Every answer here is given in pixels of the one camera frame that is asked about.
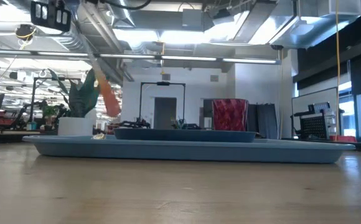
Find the dark blue tray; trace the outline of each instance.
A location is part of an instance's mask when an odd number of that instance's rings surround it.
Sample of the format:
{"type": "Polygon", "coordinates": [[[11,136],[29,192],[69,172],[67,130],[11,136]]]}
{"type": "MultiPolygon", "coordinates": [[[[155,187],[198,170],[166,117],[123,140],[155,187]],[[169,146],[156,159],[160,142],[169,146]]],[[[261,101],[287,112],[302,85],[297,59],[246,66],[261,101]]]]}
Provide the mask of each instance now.
{"type": "Polygon", "coordinates": [[[114,132],[121,140],[253,142],[255,138],[255,133],[245,131],[118,128],[114,132]]]}
{"type": "Polygon", "coordinates": [[[241,142],[188,142],[117,140],[107,136],[26,136],[39,153],[46,156],[117,159],[173,159],[196,161],[295,162],[329,164],[336,162],[347,144],[255,139],[241,142]]]}

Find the whiteboard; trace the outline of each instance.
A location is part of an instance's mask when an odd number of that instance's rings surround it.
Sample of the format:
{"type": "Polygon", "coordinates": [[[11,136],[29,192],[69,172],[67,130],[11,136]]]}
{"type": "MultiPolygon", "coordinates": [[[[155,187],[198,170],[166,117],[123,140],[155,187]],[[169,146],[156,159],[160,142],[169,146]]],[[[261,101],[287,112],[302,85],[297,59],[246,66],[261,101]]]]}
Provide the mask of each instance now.
{"type": "MultiPolygon", "coordinates": [[[[317,91],[315,93],[306,94],[300,97],[293,98],[293,115],[295,113],[307,111],[308,105],[314,103],[330,103],[330,108],[332,111],[337,110],[337,94],[338,88],[330,88],[322,91],[317,91]]],[[[297,130],[301,129],[301,124],[299,123],[299,117],[293,117],[294,127],[297,130]]]]}

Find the white planter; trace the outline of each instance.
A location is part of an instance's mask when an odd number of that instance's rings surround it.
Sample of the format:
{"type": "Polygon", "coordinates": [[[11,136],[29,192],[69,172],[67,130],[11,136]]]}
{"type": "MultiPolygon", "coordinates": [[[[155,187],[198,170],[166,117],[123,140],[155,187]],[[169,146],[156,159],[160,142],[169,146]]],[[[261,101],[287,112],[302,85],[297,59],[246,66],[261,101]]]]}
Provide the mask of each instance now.
{"type": "Polygon", "coordinates": [[[91,136],[94,121],[88,118],[60,118],[59,136],[91,136]]]}

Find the wooden table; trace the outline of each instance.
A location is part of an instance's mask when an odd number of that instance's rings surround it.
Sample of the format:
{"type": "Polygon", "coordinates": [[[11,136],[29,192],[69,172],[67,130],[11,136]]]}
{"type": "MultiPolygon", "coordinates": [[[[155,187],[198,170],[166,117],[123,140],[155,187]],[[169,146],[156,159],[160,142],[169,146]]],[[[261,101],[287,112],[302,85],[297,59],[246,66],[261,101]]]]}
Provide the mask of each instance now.
{"type": "Polygon", "coordinates": [[[361,223],[361,152],[260,164],[44,157],[0,144],[2,223],[361,223]]]}

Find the doorway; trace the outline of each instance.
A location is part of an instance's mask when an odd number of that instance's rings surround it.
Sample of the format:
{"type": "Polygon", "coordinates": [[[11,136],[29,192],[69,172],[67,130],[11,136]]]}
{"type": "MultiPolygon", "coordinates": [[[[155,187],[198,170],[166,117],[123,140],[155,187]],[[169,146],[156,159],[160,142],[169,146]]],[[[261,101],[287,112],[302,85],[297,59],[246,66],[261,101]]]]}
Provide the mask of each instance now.
{"type": "Polygon", "coordinates": [[[176,98],[154,99],[154,129],[172,129],[176,120],[176,98]]]}

